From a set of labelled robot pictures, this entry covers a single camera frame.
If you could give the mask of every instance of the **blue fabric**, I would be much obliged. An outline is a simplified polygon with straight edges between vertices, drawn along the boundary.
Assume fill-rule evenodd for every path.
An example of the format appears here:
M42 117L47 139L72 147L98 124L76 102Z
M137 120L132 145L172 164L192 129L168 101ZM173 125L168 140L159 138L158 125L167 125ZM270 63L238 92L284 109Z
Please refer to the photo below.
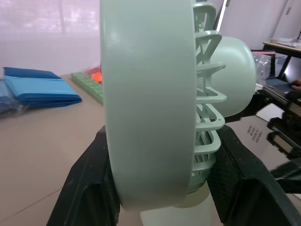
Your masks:
M9 93L5 82L0 80L0 117L17 107L17 103Z
M5 75L5 82L16 98L29 108L63 107L81 102L80 96L61 78Z
M61 79L57 75L48 71L40 71L33 69L23 69L14 67L4 67L4 74L7 76L21 78L46 78L46 79Z

